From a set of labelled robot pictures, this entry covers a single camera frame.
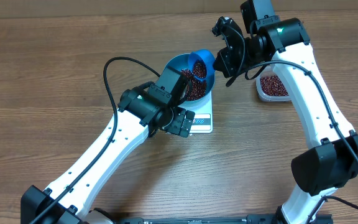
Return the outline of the blue plastic measuring scoop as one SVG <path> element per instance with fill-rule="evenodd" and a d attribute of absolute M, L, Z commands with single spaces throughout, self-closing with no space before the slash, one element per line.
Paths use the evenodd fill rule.
<path fill-rule="evenodd" d="M 206 67 L 206 76 L 204 78 L 196 77 L 196 79 L 204 81 L 207 80 L 209 77 L 214 76 L 215 69 L 213 68 L 213 63 L 215 61 L 215 57 L 209 50 L 201 49 L 189 54 L 187 60 L 189 69 L 192 69 L 197 61 L 204 63 Z"/>

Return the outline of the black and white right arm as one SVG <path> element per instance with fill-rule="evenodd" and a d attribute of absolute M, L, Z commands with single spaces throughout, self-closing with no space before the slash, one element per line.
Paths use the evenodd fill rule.
<path fill-rule="evenodd" d="M 270 1 L 241 5 L 244 28 L 220 17 L 212 33 L 226 46 L 213 64 L 231 85 L 250 70 L 266 67 L 283 83 L 306 136 L 306 152 L 291 162 L 296 182 L 273 215 L 248 215 L 249 223 L 331 223 L 318 210 L 358 175 L 358 133 L 330 94 L 313 54 L 310 37 L 297 18 L 281 20 Z"/>

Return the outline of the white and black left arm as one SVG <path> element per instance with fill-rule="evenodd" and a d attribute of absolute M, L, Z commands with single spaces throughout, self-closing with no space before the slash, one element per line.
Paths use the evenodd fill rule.
<path fill-rule="evenodd" d="M 194 112 L 179 107 L 181 93 L 151 86 L 126 90 L 92 145 L 45 190 L 29 187 L 21 198 L 21 223 L 113 223 L 92 204 L 123 160 L 161 129 L 188 137 Z"/>

